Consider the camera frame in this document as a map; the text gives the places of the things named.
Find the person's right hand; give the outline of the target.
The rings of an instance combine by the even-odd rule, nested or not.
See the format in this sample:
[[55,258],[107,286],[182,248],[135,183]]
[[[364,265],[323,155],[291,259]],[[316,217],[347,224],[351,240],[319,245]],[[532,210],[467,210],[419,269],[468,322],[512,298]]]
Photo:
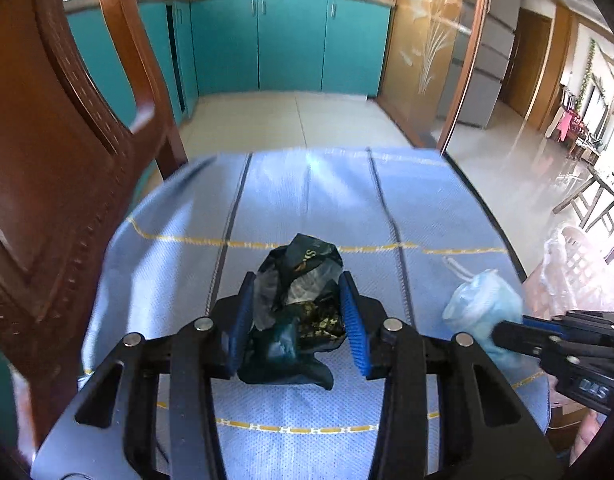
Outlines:
[[592,443],[594,437],[598,434],[601,428],[601,422],[598,420],[598,413],[594,410],[589,410],[587,415],[580,423],[574,443],[570,452],[570,464],[573,465],[577,459],[584,453],[588,445]]

